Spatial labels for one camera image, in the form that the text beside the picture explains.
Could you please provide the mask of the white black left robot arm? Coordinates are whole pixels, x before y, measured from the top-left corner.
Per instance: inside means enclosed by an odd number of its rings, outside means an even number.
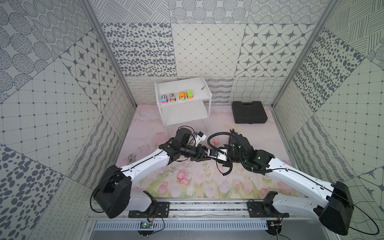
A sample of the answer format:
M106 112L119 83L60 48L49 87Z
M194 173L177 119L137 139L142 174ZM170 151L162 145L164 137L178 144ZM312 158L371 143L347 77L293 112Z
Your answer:
M133 194L132 188L158 169L179 161L181 156L191 160L207 160L207 148L201 145L206 139L202 132L193 133L189 128L179 128L175 137L160 145L152 154L130 165L110 166L94 189L91 200L96 201L110 219L124 210L137 211L147 217L156 214L157 200L148 192Z

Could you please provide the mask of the green orange toy mixer truck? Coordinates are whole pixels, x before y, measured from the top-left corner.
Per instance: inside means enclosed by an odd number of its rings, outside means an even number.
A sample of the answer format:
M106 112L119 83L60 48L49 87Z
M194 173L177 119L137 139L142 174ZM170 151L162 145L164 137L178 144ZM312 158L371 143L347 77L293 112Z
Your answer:
M186 94L185 94L184 92L180 92L180 93L179 93L179 99L180 99L181 101L185 100L185 99L186 99Z

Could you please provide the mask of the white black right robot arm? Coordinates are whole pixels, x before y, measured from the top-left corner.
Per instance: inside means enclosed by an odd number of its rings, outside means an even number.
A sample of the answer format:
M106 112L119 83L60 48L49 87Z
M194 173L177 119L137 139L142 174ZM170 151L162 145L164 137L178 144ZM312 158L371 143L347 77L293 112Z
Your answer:
M305 195L304 198L285 197L281 194L267 194L264 198L281 214L295 214L314 220L328 230L346 236L351 226L353 212L358 206L353 202L349 187L341 182L329 183L305 174L271 153L254 150L247 138L231 132L214 133L207 139L209 157L229 168L240 163L254 174L277 179Z

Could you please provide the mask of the orange green toy dump truck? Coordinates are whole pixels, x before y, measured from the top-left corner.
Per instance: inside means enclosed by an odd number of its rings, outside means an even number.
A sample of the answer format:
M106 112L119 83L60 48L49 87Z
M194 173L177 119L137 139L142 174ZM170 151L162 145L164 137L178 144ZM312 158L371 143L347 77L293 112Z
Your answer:
M188 99L191 99L191 98L193 98L194 95L193 95L193 92L191 90L188 90L186 92L186 96L187 96Z

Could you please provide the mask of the pink teal toy truck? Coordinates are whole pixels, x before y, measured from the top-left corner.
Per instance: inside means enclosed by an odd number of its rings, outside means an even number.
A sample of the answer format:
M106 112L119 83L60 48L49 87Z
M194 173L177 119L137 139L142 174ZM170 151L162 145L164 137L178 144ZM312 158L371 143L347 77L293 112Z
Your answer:
M167 103L168 102L168 97L167 97L167 95L162 95L161 96L161 103Z

